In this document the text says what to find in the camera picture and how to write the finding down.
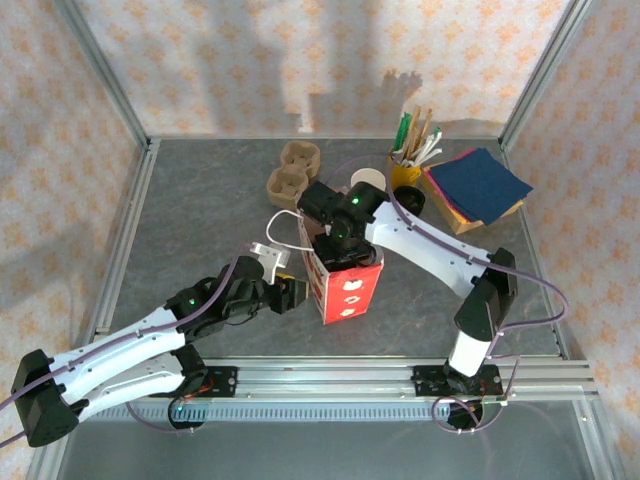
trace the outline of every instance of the yellow cup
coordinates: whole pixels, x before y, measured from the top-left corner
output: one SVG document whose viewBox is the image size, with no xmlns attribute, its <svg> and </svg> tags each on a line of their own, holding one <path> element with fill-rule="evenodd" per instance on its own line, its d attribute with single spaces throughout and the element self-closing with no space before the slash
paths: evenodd
<svg viewBox="0 0 640 480">
<path fill-rule="evenodd" d="M 401 167 L 396 163 L 391 170 L 391 189 L 404 186 L 415 187 L 421 174 L 421 167 Z"/>
</svg>

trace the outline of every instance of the white sticker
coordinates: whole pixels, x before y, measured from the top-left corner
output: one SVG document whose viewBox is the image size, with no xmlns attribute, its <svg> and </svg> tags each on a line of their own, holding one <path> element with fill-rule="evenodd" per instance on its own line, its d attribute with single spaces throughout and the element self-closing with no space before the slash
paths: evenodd
<svg viewBox="0 0 640 480">
<path fill-rule="evenodd" d="M 362 280 L 347 280 L 344 282 L 342 289 L 347 292 L 352 292 L 358 290 L 360 287 L 362 287 Z"/>
</svg>

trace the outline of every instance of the wallpaper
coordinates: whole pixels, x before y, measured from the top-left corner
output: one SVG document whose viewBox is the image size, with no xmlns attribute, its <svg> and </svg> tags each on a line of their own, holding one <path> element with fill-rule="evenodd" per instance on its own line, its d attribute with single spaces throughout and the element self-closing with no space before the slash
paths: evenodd
<svg viewBox="0 0 640 480">
<path fill-rule="evenodd" d="M 150 135 L 502 132 L 568 0 L 80 0 Z"/>
<path fill-rule="evenodd" d="M 136 144 L 50 0 L 0 9 L 0 396 L 22 356 L 68 350 L 86 328 Z M 22 430 L 15 408 L 0 437 Z M 26 440 L 0 450 L 24 478 Z"/>
<path fill-rule="evenodd" d="M 532 230 L 573 304 L 629 472 L 640 472 L 640 5 L 597 3 L 509 153 Z"/>
</svg>

